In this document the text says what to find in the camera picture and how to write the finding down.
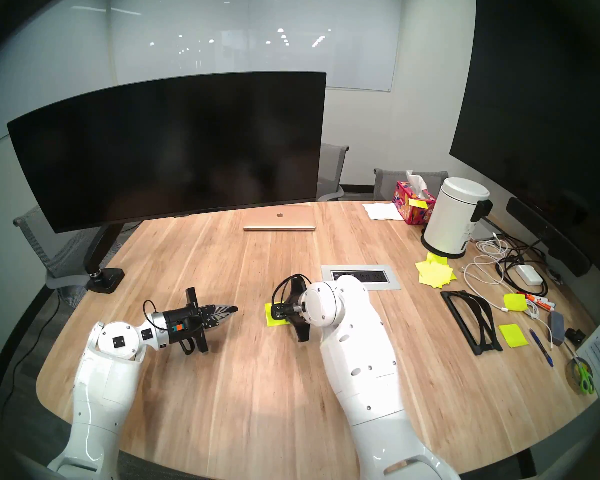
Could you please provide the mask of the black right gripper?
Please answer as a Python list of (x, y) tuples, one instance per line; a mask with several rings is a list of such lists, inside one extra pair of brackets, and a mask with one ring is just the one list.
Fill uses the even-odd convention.
[(310, 325), (302, 317), (301, 295), (310, 285), (309, 278), (286, 278), (273, 291), (270, 316), (275, 321), (287, 321), (295, 329), (299, 343), (309, 341)]

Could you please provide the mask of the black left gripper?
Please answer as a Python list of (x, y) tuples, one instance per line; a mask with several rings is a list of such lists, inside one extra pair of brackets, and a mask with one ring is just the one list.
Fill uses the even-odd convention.
[(179, 343), (185, 355), (198, 350), (209, 351), (205, 330), (218, 327), (226, 318), (239, 308), (233, 305), (203, 305), (198, 303), (194, 287), (185, 291), (186, 305), (162, 313), (166, 322), (169, 343)]

